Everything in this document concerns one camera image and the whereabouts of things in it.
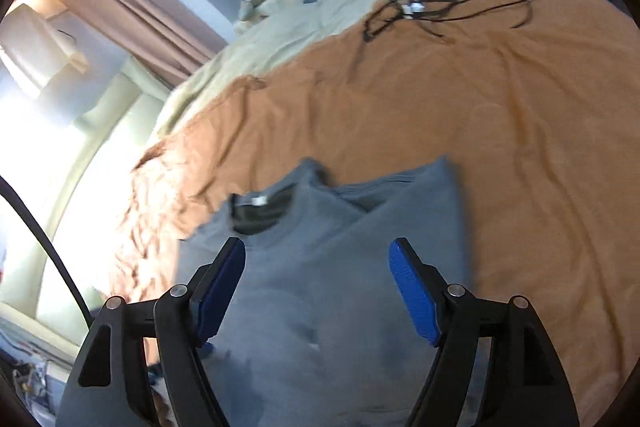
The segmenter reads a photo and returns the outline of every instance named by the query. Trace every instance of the orange blanket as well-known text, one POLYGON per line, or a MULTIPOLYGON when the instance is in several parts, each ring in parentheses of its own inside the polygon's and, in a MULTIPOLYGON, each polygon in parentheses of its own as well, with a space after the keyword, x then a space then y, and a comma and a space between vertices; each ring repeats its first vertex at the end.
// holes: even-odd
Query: orange blanket
POLYGON ((343 184, 447 154, 477 295, 530 298, 592 425, 640 351, 640 32, 603 0, 536 0, 510 29, 524 16, 433 26, 444 38, 401 21, 370 43, 356 25, 238 79, 136 168, 113 293, 158 297, 178 238, 302 156, 343 184))

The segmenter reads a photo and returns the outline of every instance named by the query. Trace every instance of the gray shirt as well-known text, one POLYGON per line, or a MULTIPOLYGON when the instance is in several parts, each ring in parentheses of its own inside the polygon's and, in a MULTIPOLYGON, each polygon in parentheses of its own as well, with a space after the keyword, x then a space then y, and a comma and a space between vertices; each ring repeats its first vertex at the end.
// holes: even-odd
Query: gray shirt
POLYGON ((180 246, 177 282, 230 236, 246 268, 204 360, 233 427, 401 426, 433 362, 388 267, 407 237, 449 282, 469 285, 462 201, 446 159, 330 188, 303 160, 264 192, 227 201, 180 246), (271 226, 234 228, 236 210, 290 192, 271 226))

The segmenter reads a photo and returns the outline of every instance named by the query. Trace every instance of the metal screw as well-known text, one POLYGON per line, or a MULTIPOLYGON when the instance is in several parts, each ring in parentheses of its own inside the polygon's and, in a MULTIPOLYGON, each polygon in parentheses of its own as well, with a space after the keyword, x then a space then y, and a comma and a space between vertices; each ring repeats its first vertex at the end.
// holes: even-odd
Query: metal screw
POLYGON ((527 299, 526 299, 526 298, 524 298, 524 297, 516 297, 516 298, 514 298, 514 299, 513 299, 513 303, 514 303, 518 308, 521 308, 521 309, 523 309, 523 310, 529 307, 529 301, 527 301, 527 299))
POLYGON ((465 287, 460 284, 450 284, 447 287, 447 291, 449 295, 453 295, 454 297, 462 297, 465 293, 465 287))
POLYGON ((120 297, 111 297, 107 301, 107 308, 110 310, 115 310, 120 307, 122 304, 122 299, 120 297))
POLYGON ((177 284, 169 290, 169 295, 172 297, 182 297, 185 293, 187 293, 187 286, 184 284, 177 284))

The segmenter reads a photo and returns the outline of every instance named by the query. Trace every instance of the blue gripper pad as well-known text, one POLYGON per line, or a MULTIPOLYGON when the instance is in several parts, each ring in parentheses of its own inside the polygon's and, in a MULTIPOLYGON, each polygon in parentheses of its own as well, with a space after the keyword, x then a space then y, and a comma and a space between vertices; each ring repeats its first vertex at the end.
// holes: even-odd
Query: blue gripper pad
POLYGON ((436 318, 436 303, 417 272, 422 263, 415 252, 405 251, 398 241, 389 247, 389 268, 396 280, 418 335, 436 346, 442 332, 436 318))
POLYGON ((239 239, 230 238, 218 257, 209 268, 210 271, 217 269, 216 277, 210 282, 198 303, 196 337, 201 346, 218 333, 231 297, 236 291, 246 260, 244 243, 239 239))

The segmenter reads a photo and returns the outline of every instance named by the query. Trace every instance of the pink curtain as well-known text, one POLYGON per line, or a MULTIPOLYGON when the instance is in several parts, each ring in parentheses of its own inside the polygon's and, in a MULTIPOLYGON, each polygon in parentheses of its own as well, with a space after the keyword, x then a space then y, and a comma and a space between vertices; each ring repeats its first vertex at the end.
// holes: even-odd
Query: pink curtain
POLYGON ((59 0, 171 86, 226 42, 178 0, 59 0))

